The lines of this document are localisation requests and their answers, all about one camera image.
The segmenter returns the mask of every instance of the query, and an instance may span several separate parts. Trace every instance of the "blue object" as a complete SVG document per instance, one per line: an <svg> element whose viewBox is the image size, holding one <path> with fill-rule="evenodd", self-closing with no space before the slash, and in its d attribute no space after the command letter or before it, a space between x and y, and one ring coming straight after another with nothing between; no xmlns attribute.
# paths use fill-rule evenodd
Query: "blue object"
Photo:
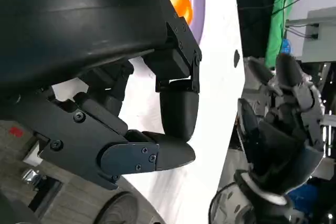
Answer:
<svg viewBox="0 0 336 224"><path fill-rule="evenodd" d="M312 185L302 185L288 193L294 203L294 209L306 215L312 212L314 202L317 200L318 189Z"/></svg>
<svg viewBox="0 0 336 224"><path fill-rule="evenodd" d="M285 53L285 54L290 54L291 45L290 45L290 41L288 39L283 39L282 40L282 45L281 45L281 51L280 52Z"/></svg>

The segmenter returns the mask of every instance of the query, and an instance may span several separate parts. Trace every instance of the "gray robotic hand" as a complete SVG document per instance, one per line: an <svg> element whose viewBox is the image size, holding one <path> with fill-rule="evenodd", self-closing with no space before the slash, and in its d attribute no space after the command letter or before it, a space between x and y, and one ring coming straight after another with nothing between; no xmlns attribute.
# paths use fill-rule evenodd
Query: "gray robotic hand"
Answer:
<svg viewBox="0 0 336 224"><path fill-rule="evenodd" d="M275 76L255 59L248 65L267 87L270 104L259 121L240 99L238 135L251 179L260 189L282 195L303 184L323 158L319 94L290 55L278 56Z"/></svg>

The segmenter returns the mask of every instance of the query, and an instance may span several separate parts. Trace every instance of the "white table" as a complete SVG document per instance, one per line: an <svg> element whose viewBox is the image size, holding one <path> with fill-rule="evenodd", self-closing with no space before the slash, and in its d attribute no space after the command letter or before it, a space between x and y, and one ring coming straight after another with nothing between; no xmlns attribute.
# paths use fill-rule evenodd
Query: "white table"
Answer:
<svg viewBox="0 0 336 224"><path fill-rule="evenodd" d="M189 141L196 160L174 170L124 176L166 224L207 223L245 82L236 0L205 3L201 93L196 129ZM241 58L234 68L236 49ZM155 75L140 59L131 62L135 71L127 84L120 118L129 129L163 133Z"/></svg>

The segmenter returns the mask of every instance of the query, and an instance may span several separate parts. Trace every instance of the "wooden floor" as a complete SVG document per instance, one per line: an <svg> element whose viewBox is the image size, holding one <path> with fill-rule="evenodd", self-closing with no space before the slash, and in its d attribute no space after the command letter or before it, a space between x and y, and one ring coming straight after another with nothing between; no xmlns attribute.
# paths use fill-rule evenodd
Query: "wooden floor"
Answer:
<svg viewBox="0 0 336 224"><path fill-rule="evenodd" d="M26 205L36 192L21 181L22 173L31 168L21 160L34 143L31 132L18 123L0 121L0 190L9 199L20 199ZM123 178L118 182L119 189L108 191L48 162L43 161L36 169L65 183L44 215L43 224L92 224L103 205L121 191L131 191L138 198L138 224L163 224L151 205Z"/></svg>

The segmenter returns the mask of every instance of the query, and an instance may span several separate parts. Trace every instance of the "robotic hand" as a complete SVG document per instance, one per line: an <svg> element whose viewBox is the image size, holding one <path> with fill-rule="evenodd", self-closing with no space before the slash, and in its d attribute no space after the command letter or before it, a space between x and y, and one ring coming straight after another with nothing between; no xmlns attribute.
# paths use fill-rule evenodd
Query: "robotic hand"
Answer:
<svg viewBox="0 0 336 224"><path fill-rule="evenodd" d="M237 131L249 171L236 171L234 179L256 223L288 223L292 205L285 194L303 184L323 158L319 94L290 55L278 56L276 76L254 59L248 65L267 86L270 104L259 120L246 100L238 101ZM232 215L243 221L248 213L241 208Z"/></svg>
<svg viewBox="0 0 336 224"><path fill-rule="evenodd" d="M196 124L202 53L170 0L0 5L0 118L34 131L42 159L107 189L116 189L123 174L195 159L187 141ZM165 134L129 130L118 117L135 57L156 75ZM51 86L74 77L88 92L56 100Z"/></svg>

